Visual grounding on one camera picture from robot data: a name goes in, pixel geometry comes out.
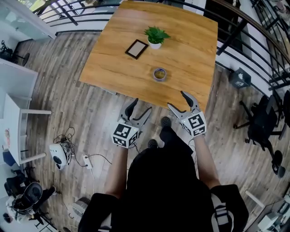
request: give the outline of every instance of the black shirt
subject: black shirt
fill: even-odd
[[[133,161],[121,199],[93,195],[79,232],[98,231],[112,213],[111,231],[209,231],[214,213],[211,193],[234,215],[234,232],[246,226],[248,211],[236,185],[209,188],[197,179],[190,155],[146,149]]]

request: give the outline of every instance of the trash can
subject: trash can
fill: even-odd
[[[251,84],[251,76],[243,69],[239,68],[229,77],[229,82],[237,89],[248,87]]]

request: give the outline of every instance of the green plant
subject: green plant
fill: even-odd
[[[148,41],[152,44],[162,44],[164,39],[170,38],[168,34],[160,30],[158,27],[149,27],[144,33],[148,35]]]

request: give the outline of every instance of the power strip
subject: power strip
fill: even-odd
[[[85,161],[87,169],[92,169],[92,163],[87,155],[82,156],[83,161]]]

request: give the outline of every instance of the table top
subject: table top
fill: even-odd
[[[157,26],[171,36],[160,49],[148,47],[136,60],[125,51],[144,30]],[[80,81],[138,97],[167,108],[170,102],[188,110],[180,91],[194,95],[205,110],[213,79],[218,23],[181,8],[148,2],[123,1],[94,45]],[[165,82],[153,71],[164,68]]]
[[[12,98],[6,94],[5,106],[4,106],[4,118],[3,118],[3,134],[6,145],[9,147],[9,151],[13,156],[14,160],[20,165],[20,132],[19,132],[19,121],[20,121],[20,108],[12,100]],[[9,130],[10,144],[5,137],[5,130]]]

